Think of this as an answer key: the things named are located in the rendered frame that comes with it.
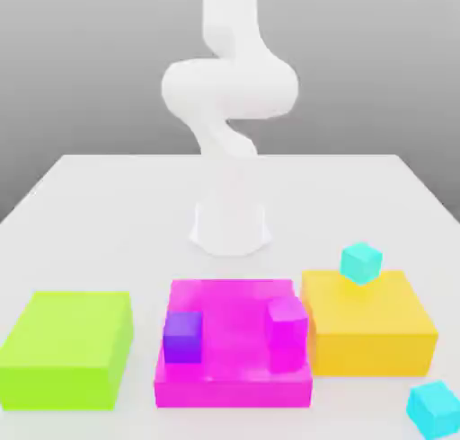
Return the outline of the large orange box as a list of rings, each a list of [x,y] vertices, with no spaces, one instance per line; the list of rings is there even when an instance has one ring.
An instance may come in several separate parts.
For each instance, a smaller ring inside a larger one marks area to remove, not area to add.
[[[364,286],[337,270],[306,270],[300,297],[315,376],[429,372],[438,330],[401,270],[385,270]]]

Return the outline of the large green box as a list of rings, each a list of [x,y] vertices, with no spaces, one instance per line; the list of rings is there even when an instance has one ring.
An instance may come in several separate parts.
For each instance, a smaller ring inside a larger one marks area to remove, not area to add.
[[[0,347],[5,410],[112,410],[134,336],[127,292],[36,292]]]

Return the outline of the small magenta cube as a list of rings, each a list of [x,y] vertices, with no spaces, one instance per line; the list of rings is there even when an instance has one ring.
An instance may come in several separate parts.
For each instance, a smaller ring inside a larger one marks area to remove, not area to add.
[[[271,372],[295,372],[304,366],[308,327],[308,314],[297,296],[268,301],[265,334]]]

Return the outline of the small cyan cube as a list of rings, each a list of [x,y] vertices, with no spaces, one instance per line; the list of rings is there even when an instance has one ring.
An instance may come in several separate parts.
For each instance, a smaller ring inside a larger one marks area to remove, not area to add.
[[[411,388],[406,413],[425,440],[460,430],[460,400],[440,380]]]
[[[363,286],[380,274],[383,253],[365,242],[358,242],[341,252],[340,273],[358,286]]]

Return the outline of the large magenta box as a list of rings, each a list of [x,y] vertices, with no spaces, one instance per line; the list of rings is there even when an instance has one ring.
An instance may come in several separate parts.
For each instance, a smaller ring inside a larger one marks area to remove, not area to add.
[[[273,373],[265,334],[270,299],[296,295],[286,278],[175,279],[166,309],[200,311],[198,364],[167,364],[163,337],[155,367],[159,408],[307,408],[313,377],[308,362]]]

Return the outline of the small purple cube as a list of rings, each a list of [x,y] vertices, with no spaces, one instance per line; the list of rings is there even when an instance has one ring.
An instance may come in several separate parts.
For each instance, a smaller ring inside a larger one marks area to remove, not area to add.
[[[202,355],[203,315],[200,311],[172,311],[166,315],[163,349],[167,364],[198,364]]]

